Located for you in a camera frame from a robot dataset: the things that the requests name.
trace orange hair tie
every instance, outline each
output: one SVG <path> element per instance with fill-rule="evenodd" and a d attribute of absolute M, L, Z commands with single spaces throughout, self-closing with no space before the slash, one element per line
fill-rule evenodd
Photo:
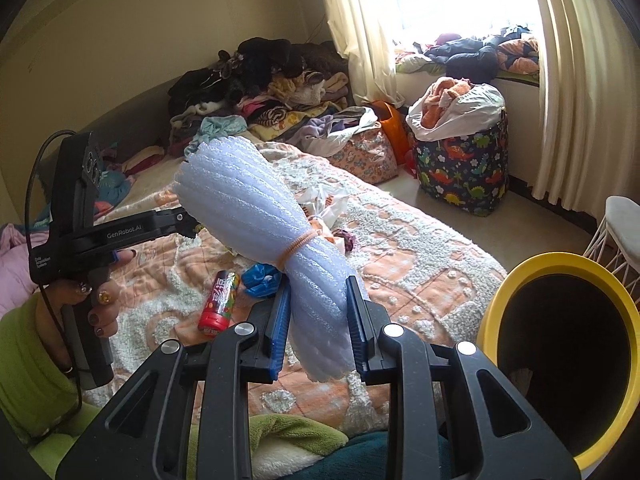
<path fill-rule="evenodd" d="M 287 263 L 287 260 L 289 259 L 289 257 L 293 253 L 295 253 L 300 247 L 308 244 L 316 236 L 318 236 L 318 232 L 315 229 L 309 229 L 309 231 L 302 233 L 298 238 L 293 240 L 291 245 L 287 247 L 287 249 L 277 259 L 276 269 L 278 269 L 280 272 L 284 272 L 284 264 Z"/>

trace yellow trash can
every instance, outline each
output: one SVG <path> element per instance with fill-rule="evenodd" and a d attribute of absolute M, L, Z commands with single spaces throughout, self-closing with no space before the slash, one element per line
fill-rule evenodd
<path fill-rule="evenodd" d="M 546 253 L 513 269 L 482 319 L 478 346 L 507 377 L 530 376 L 527 400 L 590 472 L 640 399 L 640 317 L 604 267 Z"/>

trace floor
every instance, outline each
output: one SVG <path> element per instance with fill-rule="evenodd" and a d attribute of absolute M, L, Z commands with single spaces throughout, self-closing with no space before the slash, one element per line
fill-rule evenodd
<path fill-rule="evenodd" d="M 540 253 L 582 254 L 591 240 L 579 227 L 512 192 L 495 212 L 480 218 L 429 197 L 404 170 L 378 187 L 453 227 L 493 255 L 507 271 Z"/>

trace blue plastic bag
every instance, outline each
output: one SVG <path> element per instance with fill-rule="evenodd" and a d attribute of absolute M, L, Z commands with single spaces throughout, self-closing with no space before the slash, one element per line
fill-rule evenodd
<path fill-rule="evenodd" d="M 269 264 L 255 264 L 242 273 L 246 293 L 254 298 L 275 296 L 282 273 Z"/>

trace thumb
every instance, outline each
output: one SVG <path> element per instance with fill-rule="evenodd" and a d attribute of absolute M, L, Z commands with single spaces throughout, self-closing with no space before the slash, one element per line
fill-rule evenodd
<path fill-rule="evenodd" d="M 91 287 L 84 286 L 73 280 L 57 280 L 46 289 L 47 299 L 53 311 L 57 314 L 63 305 L 75 305 L 84 300 L 90 293 Z"/>

